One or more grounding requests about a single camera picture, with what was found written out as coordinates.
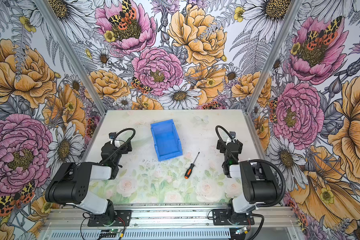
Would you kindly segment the orange black handled screwdriver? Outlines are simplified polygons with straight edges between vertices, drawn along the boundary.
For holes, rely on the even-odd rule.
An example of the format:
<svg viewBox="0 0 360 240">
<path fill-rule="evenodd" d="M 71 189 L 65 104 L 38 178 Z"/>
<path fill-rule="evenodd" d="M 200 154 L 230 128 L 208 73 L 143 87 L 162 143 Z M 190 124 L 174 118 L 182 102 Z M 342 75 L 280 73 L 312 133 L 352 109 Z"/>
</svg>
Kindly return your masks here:
<svg viewBox="0 0 360 240">
<path fill-rule="evenodd" d="M 192 171 L 193 171 L 193 168 L 195 167 L 195 162 L 199 156 L 200 152 L 198 152 L 196 158 L 194 159 L 194 161 L 190 164 L 190 166 L 188 167 L 186 173 L 185 173 L 185 179 L 189 179 L 189 177 L 191 176 L 192 174 Z"/>
</svg>

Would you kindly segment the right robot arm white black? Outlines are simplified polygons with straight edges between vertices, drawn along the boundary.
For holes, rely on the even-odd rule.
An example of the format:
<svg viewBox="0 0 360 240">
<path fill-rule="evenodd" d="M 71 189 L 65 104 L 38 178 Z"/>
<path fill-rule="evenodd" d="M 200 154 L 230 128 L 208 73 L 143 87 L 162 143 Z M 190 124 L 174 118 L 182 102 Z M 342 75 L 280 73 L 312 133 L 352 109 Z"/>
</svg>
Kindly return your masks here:
<svg viewBox="0 0 360 240">
<path fill-rule="evenodd" d="M 224 155 L 223 173 L 230 179 L 238 179 L 242 193 L 229 200 L 225 210 L 212 210 L 215 226 L 244 225 L 255 223 L 253 211 L 278 204 L 286 191 L 286 183 L 280 169 L 265 160 L 239 161 L 243 143 L 229 132 L 227 140 L 218 135 L 217 150 Z"/>
</svg>

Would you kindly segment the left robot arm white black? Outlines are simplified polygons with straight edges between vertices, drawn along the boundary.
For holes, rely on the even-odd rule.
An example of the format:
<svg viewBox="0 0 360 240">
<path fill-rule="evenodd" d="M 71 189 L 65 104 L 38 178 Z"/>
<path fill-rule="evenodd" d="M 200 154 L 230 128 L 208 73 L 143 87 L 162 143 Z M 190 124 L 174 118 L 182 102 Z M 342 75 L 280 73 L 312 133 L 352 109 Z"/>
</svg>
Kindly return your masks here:
<svg viewBox="0 0 360 240">
<path fill-rule="evenodd" d="M 101 149 L 98 163 L 64 163 L 60 166 L 45 192 L 49 203 L 74 206 L 86 211 L 95 225 L 129 225 L 129 214 L 118 213 L 109 199 L 100 198 L 89 190 L 90 181 L 114 180 L 119 173 L 120 159 L 132 151 L 131 140 L 136 131 L 126 128 L 110 133 L 110 140 Z"/>
</svg>

